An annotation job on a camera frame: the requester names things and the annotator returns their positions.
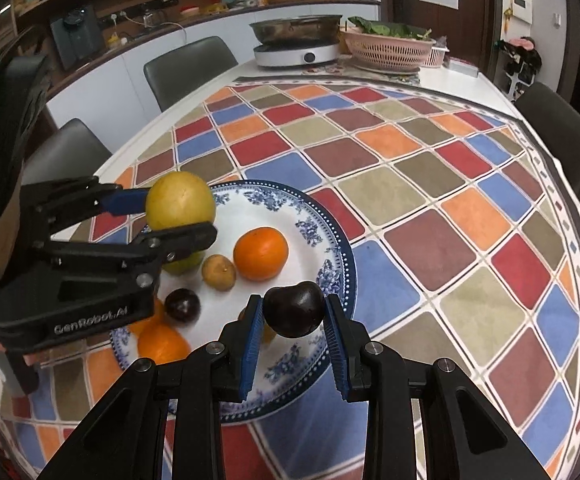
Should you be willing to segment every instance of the plastic basket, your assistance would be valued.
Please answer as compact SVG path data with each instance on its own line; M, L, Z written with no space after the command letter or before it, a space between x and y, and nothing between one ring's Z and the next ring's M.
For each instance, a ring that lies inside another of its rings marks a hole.
M434 41L390 38L378 34L343 32L352 56L378 68L418 68L430 55Z
M444 63L444 57L446 56L446 52L450 52L446 47L443 46L433 46L432 50L430 51L430 55L427 57L427 60L423 65L428 68L439 68Z

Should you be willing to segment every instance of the mandarin orange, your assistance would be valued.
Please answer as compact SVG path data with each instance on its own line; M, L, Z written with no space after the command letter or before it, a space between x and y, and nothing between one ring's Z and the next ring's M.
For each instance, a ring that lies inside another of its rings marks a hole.
M232 261L247 280L264 282L281 272L288 252L288 242L279 231L272 227L259 227L237 240Z
M191 352L189 343L170 325L151 323L138 336L138 355L149 357L157 365L185 359Z
M154 314L152 316L147 317L145 319L141 319L135 321L131 325L129 325L130 332L132 332L135 336L140 336L140 333L143 332L151 323L161 323L163 322L163 317L166 313L166 307L163 305L163 302L159 298L154 298Z

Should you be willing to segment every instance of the leafy greens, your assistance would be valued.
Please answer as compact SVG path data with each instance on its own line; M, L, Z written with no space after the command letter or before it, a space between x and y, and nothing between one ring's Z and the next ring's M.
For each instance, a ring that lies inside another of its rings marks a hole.
M411 40L428 40L432 29L424 30L419 27L410 27L404 23L373 22L359 16L348 18L356 27L360 27L365 34L390 36L391 38L409 38Z

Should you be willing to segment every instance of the colorful checkered tablecloth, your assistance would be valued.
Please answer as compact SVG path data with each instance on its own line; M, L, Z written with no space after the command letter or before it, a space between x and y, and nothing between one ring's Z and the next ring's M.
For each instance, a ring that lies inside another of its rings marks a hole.
M580 210L523 124L390 82L250 78L173 123L116 182L176 170L314 197L352 244L354 317L371 336L405 358L452 358L552 478L580 468ZM144 223L102 215L74 237L125 243ZM36 470L120 374L105 336L45 357L36 393L0 396L1 430ZM279 412L224 427L228 480L358 479L366 423L327 372ZM172 435L170 421L165 479Z

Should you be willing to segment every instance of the blue and white plate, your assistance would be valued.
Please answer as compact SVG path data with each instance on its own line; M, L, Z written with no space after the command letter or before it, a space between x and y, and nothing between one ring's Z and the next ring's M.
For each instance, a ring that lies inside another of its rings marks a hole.
M356 269L352 248L337 221L326 209L292 187L259 180L238 180L212 186L217 203L214 225L218 236L207 251L230 260L241 235L262 226L281 231L290 248L285 267L276 278L254 283L241 277L229 292L218 292L201 279L199 269L183 276L161 274L159 298L185 287L201 300L201 316L190 327L177 327L192 348L218 339L223 326L234 321L251 294L273 286L295 285L311 280L324 294L338 294L348 317L356 300ZM135 359L137 338L126 328L112 331L114 354L125 370ZM277 335L259 354L254 386L242 404L224 402L222 422L242 422L267 415L291 402L307 390L329 365L323 326L299 338ZM176 404L170 410L176 410Z

